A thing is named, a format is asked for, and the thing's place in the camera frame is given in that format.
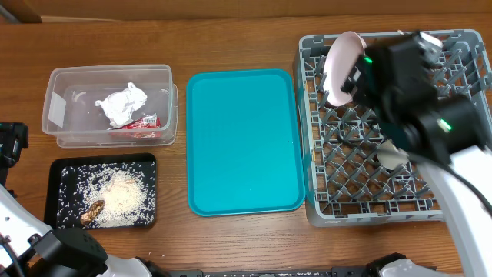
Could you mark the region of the brown food piece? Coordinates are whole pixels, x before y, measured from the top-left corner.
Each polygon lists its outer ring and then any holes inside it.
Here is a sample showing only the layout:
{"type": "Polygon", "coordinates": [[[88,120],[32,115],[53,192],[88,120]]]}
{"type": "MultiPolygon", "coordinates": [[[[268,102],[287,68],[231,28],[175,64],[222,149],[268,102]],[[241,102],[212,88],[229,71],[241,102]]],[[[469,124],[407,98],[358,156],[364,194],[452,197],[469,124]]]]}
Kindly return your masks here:
{"type": "Polygon", "coordinates": [[[88,225],[90,222],[94,221],[101,211],[105,207],[104,200],[98,200],[94,202],[88,209],[87,212],[81,215],[80,221],[82,225],[88,225]]]}

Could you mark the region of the large white plate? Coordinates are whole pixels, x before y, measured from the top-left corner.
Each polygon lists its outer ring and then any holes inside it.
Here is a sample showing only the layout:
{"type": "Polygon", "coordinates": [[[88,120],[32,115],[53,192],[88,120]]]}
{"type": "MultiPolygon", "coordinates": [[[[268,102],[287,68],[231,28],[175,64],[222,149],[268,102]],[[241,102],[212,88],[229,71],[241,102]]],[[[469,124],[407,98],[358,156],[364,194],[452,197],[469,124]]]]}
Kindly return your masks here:
{"type": "Polygon", "coordinates": [[[324,62],[326,78],[323,84],[330,105],[338,107],[352,101],[352,96],[342,92],[341,87],[365,48],[365,40],[352,31],[339,35],[330,47],[324,62]]]}

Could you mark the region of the pile of white rice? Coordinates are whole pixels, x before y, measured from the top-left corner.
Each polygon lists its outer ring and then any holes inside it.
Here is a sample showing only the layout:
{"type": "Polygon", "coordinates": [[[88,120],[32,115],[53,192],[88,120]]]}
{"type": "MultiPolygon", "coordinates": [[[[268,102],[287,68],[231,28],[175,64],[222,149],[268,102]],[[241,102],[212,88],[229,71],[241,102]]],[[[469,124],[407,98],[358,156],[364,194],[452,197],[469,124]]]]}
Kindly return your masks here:
{"type": "Polygon", "coordinates": [[[151,225],[156,215],[156,163],[66,166],[61,171],[55,226],[109,229],[151,225]],[[105,207],[88,225],[81,215],[98,200],[105,207]]]}

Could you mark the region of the pale green cup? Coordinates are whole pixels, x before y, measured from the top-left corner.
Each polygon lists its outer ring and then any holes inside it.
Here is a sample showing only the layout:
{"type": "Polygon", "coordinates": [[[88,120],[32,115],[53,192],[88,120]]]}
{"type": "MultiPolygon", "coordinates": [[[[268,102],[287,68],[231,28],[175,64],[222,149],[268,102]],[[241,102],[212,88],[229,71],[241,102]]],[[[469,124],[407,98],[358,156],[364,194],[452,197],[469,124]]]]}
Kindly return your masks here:
{"type": "Polygon", "coordinates": [[[397,148],[391,140],[383,142],[377,150],[379,163],[389,170],[395,170],[400,165],[406,165],[409,160],[407,153],[397,148]]]}

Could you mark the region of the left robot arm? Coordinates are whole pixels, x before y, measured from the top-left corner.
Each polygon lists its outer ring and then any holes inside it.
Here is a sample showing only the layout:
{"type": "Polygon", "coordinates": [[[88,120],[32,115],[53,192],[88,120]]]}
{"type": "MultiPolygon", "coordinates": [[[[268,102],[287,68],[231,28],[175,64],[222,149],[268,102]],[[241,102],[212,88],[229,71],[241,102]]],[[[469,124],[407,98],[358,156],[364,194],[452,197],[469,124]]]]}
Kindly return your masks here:
{"type": "Polygon", "coordinates": [[[80,228],[53,229],[28,212],[5,187],[8,171],[28,147],[28,126],[1,124],[2,276],[167,276],[151,261],[109,255],[80,228]]]}

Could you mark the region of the white napkin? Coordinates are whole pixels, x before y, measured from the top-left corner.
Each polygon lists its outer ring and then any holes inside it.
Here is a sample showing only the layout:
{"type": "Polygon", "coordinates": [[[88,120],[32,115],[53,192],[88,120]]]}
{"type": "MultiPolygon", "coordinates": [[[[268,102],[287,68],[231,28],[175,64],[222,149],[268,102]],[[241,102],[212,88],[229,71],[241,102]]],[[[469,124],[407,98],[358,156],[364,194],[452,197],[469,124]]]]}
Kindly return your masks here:
{"type": "Polygon", "coordinates": [[[127,88],[110,94],[104,100],[97,100],[95,105],[102,108],[112,128],[121,128],[133,121],[133,112],[144,106],[147,98],[143,90],[129,82],[127,88]]]}

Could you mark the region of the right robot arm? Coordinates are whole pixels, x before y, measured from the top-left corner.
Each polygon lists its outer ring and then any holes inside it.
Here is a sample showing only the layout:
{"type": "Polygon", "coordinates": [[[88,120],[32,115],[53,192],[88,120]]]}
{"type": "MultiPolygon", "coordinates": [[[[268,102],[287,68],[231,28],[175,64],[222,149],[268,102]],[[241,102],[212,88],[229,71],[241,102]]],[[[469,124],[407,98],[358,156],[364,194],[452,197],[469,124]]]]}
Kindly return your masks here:
{"type": "Polygon", "coordinates": [[[466,276],[491,274],[491,140],[466,95],[442,98],[429,71],[443,49],[412,32],[338,54],[334,73],[352,101],[416,164],[444,214],[466,276]]]}

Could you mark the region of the red snack wrapper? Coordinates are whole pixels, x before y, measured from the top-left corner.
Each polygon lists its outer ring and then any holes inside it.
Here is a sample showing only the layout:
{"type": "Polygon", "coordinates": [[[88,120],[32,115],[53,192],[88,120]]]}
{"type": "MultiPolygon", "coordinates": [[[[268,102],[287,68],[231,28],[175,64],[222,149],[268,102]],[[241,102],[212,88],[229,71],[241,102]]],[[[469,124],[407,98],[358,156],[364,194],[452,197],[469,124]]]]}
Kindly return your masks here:
{"type": "Polygon", "coordinates": [[[125,130],[125,132],[113,132],[112,130],[110,135],[136,139],[160,138],[162,131],[151,131],[151,128],[160,127],[160,118],[156,114],[151,114],[118,128],[118,130],[125,130]]]}

